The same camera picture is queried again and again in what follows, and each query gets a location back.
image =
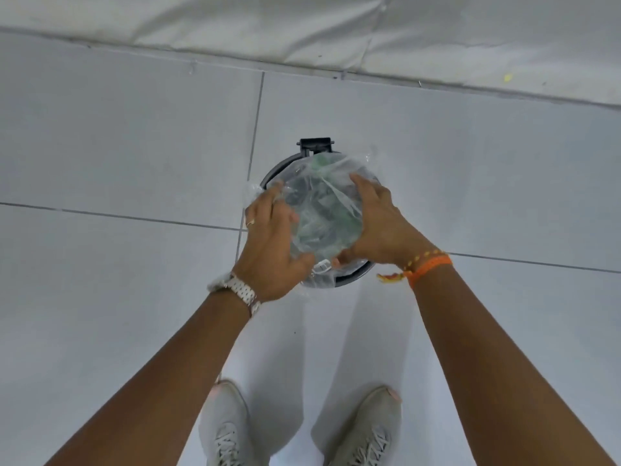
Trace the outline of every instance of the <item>white tile floor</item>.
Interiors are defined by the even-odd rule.
[[[233,263],[249,165],[260,181],[301,137],[375,146],[447,250],[621,270],[612,110],[272,73],[260,95],[260,72],[7,34],[0,64],[3,464],[45,462],[182,325]],[[621,275],[454,261],[621,461]],[[223,375],[273,465],[320,465],[379,383],[404,398],[395,464],[473,464],[413,296],[373,273],[264,307]],[[196,431],[180,464],[205,464]]]

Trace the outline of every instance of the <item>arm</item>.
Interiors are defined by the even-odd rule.
[[[234,273],[260,301],[284,296],[314,264],[289,257],[291,222],[280,186],[246,211],[255,223]],[[210,294],[168,343],[60,448],[47,466],[174,466],[239,333],[248,307],[231,291]]]
[[[386,188],[352,179],[363,198],[363,233],[334,264],[367,258],[405,268],[435,249]],[[479,466],[614,464],[452,265],[425,274],[414,293]]]

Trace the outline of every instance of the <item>plastic bag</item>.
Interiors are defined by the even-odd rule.
[[[283,199],[300,217],[291,230],[292,257],[307,251],[315,255],[304,286],[333,288],[338,276],[352,274],[366,263],[356,260],[339,269],[330,263],[362,232],[362,201],[351,172],[377,180],[366,164],[336,152],[296,160],[272,180],[283,181]]]

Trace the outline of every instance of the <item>silver watch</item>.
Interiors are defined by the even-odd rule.
[[[261,303],[256,298],[254,290],[245,282],[237,278],[234,273],[226,273],[207,287],[210,293],[223,288],[228,288],[233,291],[237,297],[239,297],[248,306],[248,309],[250,310],[250,317],[252,317],[259,310],[259,307],[261,307]]]

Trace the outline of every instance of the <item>shoe lace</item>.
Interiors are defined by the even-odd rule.
[[[244,466],[239,461],[239,450],[233,432],[223,433],[216,437],[215,445],[218,451],[218,466]]]
[[[366,439],[366,446],[359,446],[353,453],[348,466],[379,466],[390,441],[378,427],[372,427],[373,438]]]

